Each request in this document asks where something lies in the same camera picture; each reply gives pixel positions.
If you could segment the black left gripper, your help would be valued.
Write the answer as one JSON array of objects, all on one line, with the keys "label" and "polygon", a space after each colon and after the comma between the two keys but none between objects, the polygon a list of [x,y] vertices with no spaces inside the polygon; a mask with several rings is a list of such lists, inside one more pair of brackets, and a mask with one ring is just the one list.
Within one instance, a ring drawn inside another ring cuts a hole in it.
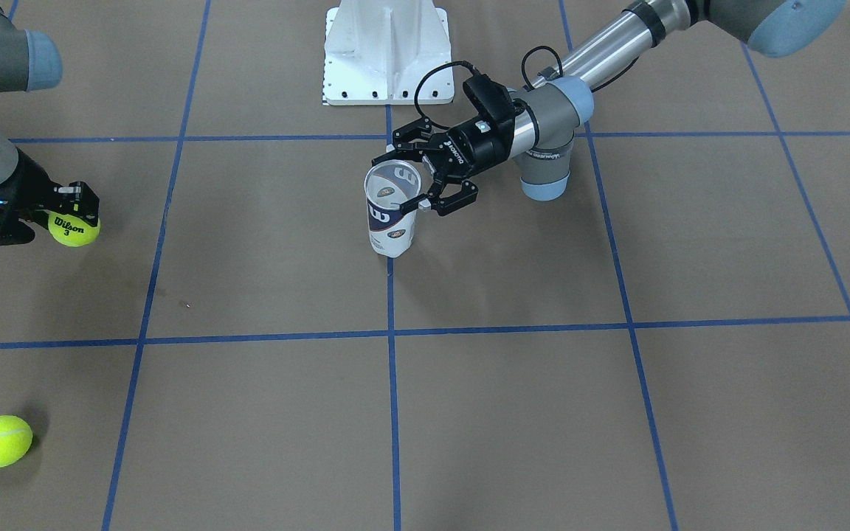
[{"label": "black left gripper", "polygon": [[[422,162],[429,169],[440,168],[432,173],[429,189],[402,202],[399,212],[408,215],[416,209],[433,209],[445,216],[476,201],[479,189],[467,178],[509,160],[515,130],[515,117],[475,117],[445,132],[431,118],[417,118],[393,132],[387,152],[372,159],[372,166],[402,160]],[[449,184],[460,190],[442,196]]]}]

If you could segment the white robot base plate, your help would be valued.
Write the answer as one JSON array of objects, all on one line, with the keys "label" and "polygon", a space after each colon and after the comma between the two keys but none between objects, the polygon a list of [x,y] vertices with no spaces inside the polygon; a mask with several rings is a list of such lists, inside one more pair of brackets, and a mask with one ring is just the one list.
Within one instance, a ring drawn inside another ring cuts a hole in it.
[{"label": "white robot base plate", "polygon": [[449,104],[453,71],[448,13],[432,1],[342,1],[326,13],[322,103]]}]

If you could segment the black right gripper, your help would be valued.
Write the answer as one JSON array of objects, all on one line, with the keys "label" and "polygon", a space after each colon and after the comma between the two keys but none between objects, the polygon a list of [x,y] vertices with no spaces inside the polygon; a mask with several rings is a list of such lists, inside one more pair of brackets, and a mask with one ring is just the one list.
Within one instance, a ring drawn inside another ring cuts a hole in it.
[{"label": "black right gripper", "polygon": [[58,214],[74,216],[89,226],[99,223],[99,198],[88,184],[57,184],[33,158],[19,151],[17,168],[0,185],[0,216],[30,221],[33,212],[44,209],[56,209]]}]

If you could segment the grey silver left robot arm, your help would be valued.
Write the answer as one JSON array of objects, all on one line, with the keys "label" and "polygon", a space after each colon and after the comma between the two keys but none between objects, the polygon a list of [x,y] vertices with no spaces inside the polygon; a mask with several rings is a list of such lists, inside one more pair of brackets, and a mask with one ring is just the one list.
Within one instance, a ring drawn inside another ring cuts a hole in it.
[{"label": "grey silver left robot arm", "polygon": [[463,93],[476,117],[445,127],[421,115],[399,128],[391,151],[373,161],[421,162],[432,179],[428,190],[409,192],[390,208],[399,215],[418,209],[451,214],[476,201],[476,175],[509,160],[522,168],[522,190],[529,198],[559,198],[569,181],[574,134],[590,121],[594,94],[668,34],[708,21],[762,56],[782,58],[815,41],[845,6],[843,1],[635,1],[520,90],[463,63],[470,71]]}]

